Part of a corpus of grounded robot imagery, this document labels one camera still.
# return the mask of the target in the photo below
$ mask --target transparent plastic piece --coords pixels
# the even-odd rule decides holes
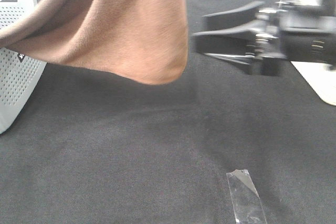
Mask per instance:
[[[248,170],[227,173],[236,222],[241,224],[267,224],[258,192]]]

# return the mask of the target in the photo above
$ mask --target dark gray carpet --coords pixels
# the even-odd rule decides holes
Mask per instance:
[[[251,1],[187,0],[190,32]],[[0,223],[235,223],[235,169],[269,223],[336,223],[336,108],[289,63],[251,77],[192,48],[159,87],[47,65],[0,136]]]

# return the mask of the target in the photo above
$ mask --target black label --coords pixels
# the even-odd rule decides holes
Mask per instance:
[[[17,58],[19,59],[20,62],[22,62],[25,59],[25,57],[26,56],[24,54],[20,54],[20,53],[17,54]]]

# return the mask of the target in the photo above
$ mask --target brown cloth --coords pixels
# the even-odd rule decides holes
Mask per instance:
[[[181,75],[187,41],[185,0],[41,0],[0,30],[0,47],[146,84]]]

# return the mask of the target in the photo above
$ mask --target perforated basket wall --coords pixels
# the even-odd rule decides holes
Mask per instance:
[[[0,2],[0,29],[17,21],[28,11],[18,2]],[[18,116],[44,67],[45,62],[0,48],[0,134]]]

